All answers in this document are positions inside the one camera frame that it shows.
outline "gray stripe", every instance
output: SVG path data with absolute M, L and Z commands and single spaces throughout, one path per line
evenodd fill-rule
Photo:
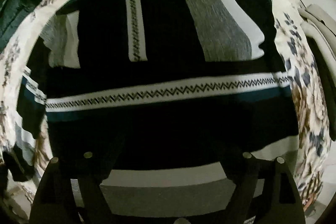
M 254 197 L 263 192 L 264 180 L 258 180 Z M 72 180 L 76 205 L 83 207 L 77 180 Z M 217 212 L 226 208 L 235 184 L 222 179 L 181 187 L 117 187 L 101 185 L 112 213 L 138 217 L 184 217 Z
M 120 187 L 177 187 L 197 185 L 225 179 L 219 162 L 213 164 L 165 170 L 112 170 L 101 183 Z
M 206 61 L 251 60 L 247 35 L 221 0 L 186 0 Z

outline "blue leaf pattern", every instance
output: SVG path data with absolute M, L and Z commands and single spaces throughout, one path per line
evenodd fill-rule
M 292 64 L 291 64 L 291 61 L 289 60 L 289 58 L 286 60 L 285 66 L 286 66 L 286 69 L 287 69 L 287 70 L 290 70 L 290 69 L 291 69 Z
M 292 54 L 297 56 L 297 50 L 296 50 L 296 47 L 295 47 L 295 42 L 294 42 L 294 39 L 292 39 L 292 37 L 291 37 L 291 41 L 287 42 L 287 44 L 289 45 L 289 48 L 291 49 Z
M 276 20 L 275 27 L 278 29 L 280 27 L 280 22 L 277 18 L 275 20 Z
M 321 129 L 320 134 L 318 136 L 314 135 L 311 131 L 309 134 L 309 141 L 316 149 L 317 155 L 320 157 L 323 152 L 323 137 L 324 137 L 324 128 Z
M 298 39 L 300 39 L 300 41 L 302 41 L 301 36 L 300 36 L 298 31 L 295 33 L 295 35 L 296 35 L 296 37 L 298 37 Z
M 297 85 L 300 87 L 300 89 L 302 89 L 301 82 L 300 82 L 300 73 L 299 73 L 299 69 L 297 67 L 295 67 L 294 80 L 297 83 Z
M 302 75 L 302 80 L 306 86 L 310 84 L 310 75 L 307 68 L 305 69 L 305 72 Z

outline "garment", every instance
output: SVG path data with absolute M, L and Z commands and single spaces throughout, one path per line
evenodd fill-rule
M 310 38 L 307 35 L 307 41 L 312 50 L 316 65 L 319 68 L 319 76 L 324 91 L 325 103 L 327 104 L 327 111 L 329 117 L 329 135 L 330 138 L 336 140 L 336 87 L 334 80 L 330 74 L 329 68 L 321 54 L 319 47 L 315 41 L 316 37 Z
M 336 60 L 334 59 L 332 51 L 330 51 L 327 40 L 312 21 L 309 20 L 309 22 L 302 22 L 301 27 L 306 36 L 312 37 L 316 41 L 331 73 L 334 85 L 336 85 Z
M 323 23 L 329 30 L 336 34 L 336 22 L 335 20 L 328 15 L 320 6 L 316 4 L 310 4 L 306 11 L 313 15 L 318 21 Z
M 322 22 L 320 22 L 310 13 L 307 13 L 305 10 L 299 9 L 299 13 L 302 17 L 311 20 L 318 27 L 319 31 L 322 33 L 322 35 L 327 40 L 335 56 L 336 55 L 336 35 L 327 26 L 325 26 Z
M 55 156 L 73 159 L 89 150 L 105 159 L 101 153 L 107 148 L 103 145 L 110 145 L 116 133 L 125 132 L 129 139 L 115 168 L 185 168 L 217 161 L 200 141 L 203 134 L 220 138 L 215 132 L 223 131 L 227 141 L 251 152 L 297 136 L 289 82 L 273 43 L 276 32 L 269 0 L 237 0 L 265 37 L 259 45 L 263 56 L 251 60 L 250 52 L 245 61 L 239 60 L 241 53 L 247 53 L 244 41 L 230 36 L 219 40 L 223 30 L 237 30 L 221 2 L 214 8 L 221 0 L 137 0 L 135 8 L 141 10 L 137 22 L 143 22 L 137 34 L 144 33 L 139 48 L 145 48 L 146 56 L 138 60 L 141 62 L 129 58 L 133 32 L 130 35 L 127 29 L 134 17 L 127 12 L 128 0 L 113 0 L 108 9 L 104 5 L 107 1 L 78 0 L 79 4 L 73 4 L 79 7 L 81 68 L 54 68 L 47 74 L 46 114 Z M 205 17 L 207 9 L 213 13 Z M 218 19 L 220 13 L 227 16 Z M 222 26 L 199 24 L 204 19 L 221 20 Z M 105 25 L 114 34 L 111 43 L 104 43 L 111 37 L 104 32 Z M 101 41 L 110 58 L 104 53 L 92 56 L 90 41 L 94 39 Z M 219 42 L 223 51 L 216 47 L 214 51 L 207 44 L 210 42 Z M 231 61 L 220 55 L 230 49 L 237 54 L 231 58 L 238 60 L 221 62 Z M 111 70 L 113 76 L 104 77 Z M 90 79 L 93 73 L 95 81 Z M 222 113 L 218 108 L 230 111 Z M 245 125 L 231 123 L 237 120 L 245 121 Z M 92 131 L 100 132 L 100 137 L 90 138 Z
M 9 150 L 15 143 L 13 133 L 15 102 L 29 53 L 43 26 L 56 10 L 68 1 L 70 0 L 42 0 L 34 12 L 20 21 L 22 23 L 18 28 L 18 25 L 9 25 L 10 28 L 16 29 L 16 32 L 11 39 L 7 37 L 4 42 L 8 45 L 3 52 L 0 66 L 3 70 L 0 75 L 4 101 L 1 117 L 4 117 L 2 126 L 6 131 L 2 145 Z M 299 0 L 272 0 L 276 27 L 274 43 L 286 64 L 300 125 L 300 148 L 294 177 L 305 204 L 312 191 L 317 189 L 315 196 L 318 196 L 318 190 L 321 188 L 319 177 L 323 171 L 322 163 L 329 151 L 330 138 L 329 134 L 321 134 L 321 132 L 329 132 L 328 117 L 316 69 L 310 66 L 314 58 L 300 27 L 302 19 L 296 11 L 298 6 Z M 308 138 L 309 132 L 312 132 L 316 138 Z

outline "gray cloth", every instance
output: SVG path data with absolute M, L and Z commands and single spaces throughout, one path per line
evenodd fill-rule
M 247 35 L 221 0 L 186 0 L 193 17 L 205 61 L 251 60 Z
M 66 20 L 67 15 L 54 15 L 40 34 L 45 46 L 51 49 L 49 54 L 51 67 L 64 65 L 64 53 L 68 40 Z
M 329 47 L 332 50 L 333 55 L 336 55 L 336 36 L 335 34 L 322 22 L 320 22 L 317 18 L 315 18 L 313 15 L 310 13 L 306 12 L 303 9 L 298 9 L 299 14 L 306 18 L 311 20 L 319 29 L 319 31 L 322 33 L 322 35 L 325 37 L 325 39 L 328 42 Z

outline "white stripe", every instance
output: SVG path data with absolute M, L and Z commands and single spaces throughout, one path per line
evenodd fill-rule
M 289 85 L 286 77 L 287 73 L 285 72 L 201 77 L 153 85 L 105 90 L 72 97 L 48 99 L 46 101 L 46 111 L 65 112 L 238 94 L 275 87 L 286 87 Z M 260 83 L 263 79 L 276 81 L 281 79 L 281 83 L 257 83 Z M 107 102 L 97 103 L 95 99 L 100 98 L 105 98 Z
M 259 45 L 265 41 L 265 36 L 257 24 L 245 13 L 245 11 L 238 5 L 236 0 L 221 0 L 237 22 L 239 27 L 247 35 L 251 43 L 252 59 L 259 58 L 264 55 L 264 51 L 259 48 Z
M 30 68 L 28 68 L 27 66 L 24 68 L 24 72 L 27 73 L 27 75 L 29 76 L 30 73 L 32 72 Z
M 21 128 L 21 139 L 22 141 L 29 143 L 32 148 L 35 148 L 36 140 L 33 138 L 33 135 Z
M 101 183 L 105 186 L 120 187 L 177 187 L 197 185 L 225 179 L 226 175 L 219 162 L 179 169 L 167 170 L 112 170 Z
M 28 67 L 26 67 L 25 70 L 30 73 L 30 69 Z M 31 79 L 29 76 L 27 76 L 25 73 L 23 74 L 23 77 L 27 79 L 26 89 L 29 90 L 34 95 L 35 102 L 44 105 L 47 96 L 41 90 L 38 89 L 39 86 L 38 83 L 35 82 L 33 79 Z M 33 85 L 36 89 L 34 90 L 33 88 L 31 88 L 29 84 Z
M 128 57 L 130 61 L 147 61 L 142 8 L 140 0 L 125 0 L 128 32 Z
M 261 150 L 252 152 L 252 154 L 258 159 L 274 160 L 276 157 L 298 150 L 298 143 L 298 136 L 288 136 L 271 143 Z M 112 170 L 109 177 L 103 180 L 101 185 L 119 187 L 178 187 L 209 183 L 225 178 L 226 175 L 220 162 L 215 162 L 192 168 L 140 171 Z
M 251 154 L 258 159 L 273 160 L 276 157 L 286 154 L 287 152 L 299 149 L 299 136 L 288 136 L 282 140 L 271 143 L 263 149 L 252 152 Z

